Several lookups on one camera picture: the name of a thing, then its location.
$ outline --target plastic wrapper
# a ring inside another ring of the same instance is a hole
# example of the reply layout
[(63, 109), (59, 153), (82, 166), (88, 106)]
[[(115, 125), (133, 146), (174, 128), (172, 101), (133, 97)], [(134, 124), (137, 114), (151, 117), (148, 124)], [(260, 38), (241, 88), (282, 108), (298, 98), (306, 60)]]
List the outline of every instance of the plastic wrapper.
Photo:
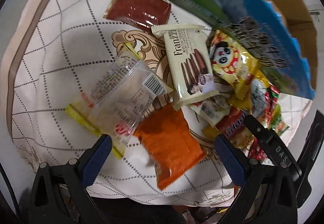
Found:
[(200, 117), (214, 127), (222, 118), (229, 114), (231, 106), (222, 95), (216, 95), (204, 101), (189, 105)]
[(209, 50), (215, 73), (234, 86), (235, 95), (243, 99), (259, 68), (259, 62), (237, 41), (216, 31)]
[(89, 93), (77, 96), (66, 112), (95, 135), (110, 135), (118, 157), (124, 155), (132, 133), (155, 97), (172, 91), (126, 45), (114, 67), (93, 84), (84, 88)]
[(289, 128), (282, 118), (281, 106), (279, 104), (277, 104), (274, 108), (269, 128), (274, 130), (279, 136), (281, 136)]
[(134, 135), (152, 156), (158, 188), (162, 190), (205, 158), (190, 135), (182, 111), (175, 111), (171, 104), (142, 121)]
[(152, 27), (156, 37), (164, 37), (166, 55), (177, 96), (174, 108), (203, 101), (230, 87), (214, 82), (206, 46), (207, 36), (199, 25), (176, 24)]
[(244, 99), (238, 99), (236, 95), (232, 95), (228, 103), (238, 109), (248, 109), (250, 114), (267, 128), (271, 120), (271, 92), (267, 78), (261, 71), (257, 71)]
[(112, 0), (103, 17), (150, 33), (151, 26), (168, 22), (170, 12), (171, 4), (163, 0)]
[[(288, 128), (289, 126), (283, 121), (281, 116), (281, 106), (279, 104), (276, 104), (273, 110), (273, 115), (269, 125), (269, 129), (274, 130), (278, 136), (281, 136)], [(247, 157), (249, 159), (255, 158), (262, 162), (268, 156), (259, 146), (257, 139), (255, 139), (250, 147), (250, 151)]]
[(224, 134), (234, 147), (243, 149), (253, 139), (251, 132), (243, 124), (247, 115), (249, 115), (249, 110), (232, 107), (230, 114), (225, 116), (216, 127), (208, 125), (202, 132), (211, 140), (219, 134)]
[(259, 146), (258, 140), (255, 139), (250, 147), (247, 157), (248, 157), (248, 159), (254, 158), (259, 161), (263, 161), (263, 159), (267, 158), (268, 156), (262, 150), (262, 148)]

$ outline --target barcode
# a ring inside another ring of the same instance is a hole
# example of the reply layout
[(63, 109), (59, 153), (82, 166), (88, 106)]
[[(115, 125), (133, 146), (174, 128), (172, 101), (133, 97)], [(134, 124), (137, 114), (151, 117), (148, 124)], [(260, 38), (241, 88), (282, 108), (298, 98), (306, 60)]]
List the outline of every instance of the barcode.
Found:
[(210, 118), (214, 118), (215, 114), (213, 111), (207, 106), (207, 104), (203, 104), (201, 110)]
[(165, 93), (165, 88), (153, 74), (151, 74), (143, 83), (143, 85), (151, 92), (153, 92), (156, 96)]

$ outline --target chocolate wafer roll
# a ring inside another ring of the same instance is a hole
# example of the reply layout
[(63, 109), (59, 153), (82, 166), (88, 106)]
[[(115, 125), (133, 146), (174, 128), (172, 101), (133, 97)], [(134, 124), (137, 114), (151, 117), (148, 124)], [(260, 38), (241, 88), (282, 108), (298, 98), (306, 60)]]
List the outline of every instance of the chocolate wafer roll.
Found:
[(207, 74), (208, 68), (207, 68), (206, 62), (205, 62), (203, 56), (201, 55), (201, 53), (198, 51), (198, 49), (195, 48), (193, 50), (193, 54), (198, 62), (198, 67), (199, 67), (200, 73)]
[(186, 71), (184, 70), (183, 63), (181, 63), (181, 69), (182, 69), (182, 74), (183, 74), (183, 78), (184, 78), (184, 82), (186, 84), (186, 87), (189, 88), (189, 82), (188, 82), (188, 79), (187, 79)]
[(199, 72), (199, 70), (197, 68), (196, 62), (193, 59), (192, 54), (190, 54), (189, 63), (190, 63), (190, 66), (191, 66), (191, 68), (193, 70), (193, 73), (195, 74), (195, 78), (197, 79), (197, 77), (200, 75), (200, 72)]
[(189, 77), (189, 81), (190, 81), (190, 84), (192, 85), (196, 85), (197, 82), (195, 81), (192, 73), (191, 73), (191, 70), (190, 70), (190, 67), (189, 67), (189, 63), (188, 63), (188, 59), (186, 59), (186, 62), (184, 63), (184, 65), (186, 66), (186, 70), (187, 70), (187, 73), (188, 73), (188, 77)]

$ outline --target white cloth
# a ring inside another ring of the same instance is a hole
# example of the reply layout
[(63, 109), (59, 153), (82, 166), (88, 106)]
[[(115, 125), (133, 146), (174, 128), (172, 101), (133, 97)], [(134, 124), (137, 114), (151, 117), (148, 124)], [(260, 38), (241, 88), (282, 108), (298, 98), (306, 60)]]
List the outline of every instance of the white cloth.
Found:
[[(64, 109), (86, 86), (109, 68), (123, 41), (131, 42), (149, 66), (170, 79), (164, 44), (122, 22), (105, 20), (110, 0), (50, 0), (30, 40), (15, 80), (12, 134), (14, 144), (34, 170), (39, 163), (65, 164), (78, 158), (97, 138), (68, 117)], [(170, 24), (207, 25), (172, 5)], [(169, 99), (161, 98), (159, 105)], [(288, 144), (309, 100), (283, 96), (285, 122), (291, 127), (283, 139)], [(190, 110), (185, 117), (191, 130), (201, 135), (204, 121)], [(132, 138), (122, 160), (111, 154), (91, 196), (129, 197), (144, 204), (205, 206), (233, 196), (233, 185), (224, 166), (212, 153), (172, 185), (157, 188), (155, 170), (147, 151)]]

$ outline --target snack package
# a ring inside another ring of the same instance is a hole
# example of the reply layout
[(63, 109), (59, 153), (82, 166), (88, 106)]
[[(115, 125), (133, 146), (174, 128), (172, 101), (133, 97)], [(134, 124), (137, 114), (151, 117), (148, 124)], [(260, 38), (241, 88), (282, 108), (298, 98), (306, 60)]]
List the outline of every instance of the snack package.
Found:
[(231, 106), (238, 109), (248, 109), (265, 128), (268, 127), (272, 116), (272, 101), (275, 102), (279, 96), (279, 91), (269, 84), (267, 78), (258, 70), (250, 85), (250, 89), (244, 99), (238, 99), (236, 95), (228, 100)]
[(214, 127), (222, 118), (229, 114), (231, 106), (222, 95), (216, 95), (204, 101), (189, 105), (200, 117)]
[(250, 147), (247, 157), (248, 157), (248, 159), (254, 158), (259, 161), (262, 161), (263, 159), (267, 158), (268, 156), (262, 150), (262, 148), (259, 146), (258, 140), (255, 139)]
[(289, 128), (289, 126), (282, 119), (281, 106), (279, 104), (277, 104), (274, 108), (269, 128), (274, 130), (279, 136), (281, 136)]
[(235, 95), (243, 99), (259, 68), (259, 61), (227, 34), (216, 31), (209, 50), (215, 73), (234, 86)]
[(158, 188), (162, 190), (205, 158), (189, 133), (182, 111), (175, 111), (172, 104), (143, 120), (134, 136), (154, 159)]
[(112, 0), (103, 18), (122, 21), (150, 33), (153, 25), (166, 24), (171, 4), (163, 0)]
[(155, 97), (171, 91), (125, 45), (116, 58), (115, 66), (98, 82), (90, 80), (88, 87), (67, 107), (66, 112), (95, 135), (110, 135), (113, 152), (121, 158), (137, 124)]
[(211, 140), (219, 134), (224, 134), (234, 147), (243, 149), (253, 139), (251, 132), (244, 126), (243, 120), (249, 115), (249, 110), (231, 108), (230, 114), (225, 116), (214, 128), (208, 125), (202, 132)]
[(208, 57), (204, 27), (176, 24), (153, 26), (156, 37), (164, 37), (166, 55), (177, 97), (174, 108), (203, 101), (229, 91), (229, 86), (215, 83), (212, 65)]
[[(281, 116), (281, 106), (279, 104), (276, 104), (273, 110), (273, 115), (269, 125), (269, 129), (274, 130), (278, 136), (281, 136), (288, 128), (289, 126), (286, 125)], [(247, 157), (249, 159), (255, 158), (259, 161), (263, 161), (263, 159), (267, 158), (268, 156), (259, 146), (258, 140), (255, 139), (250, 147), (250, 151)]]

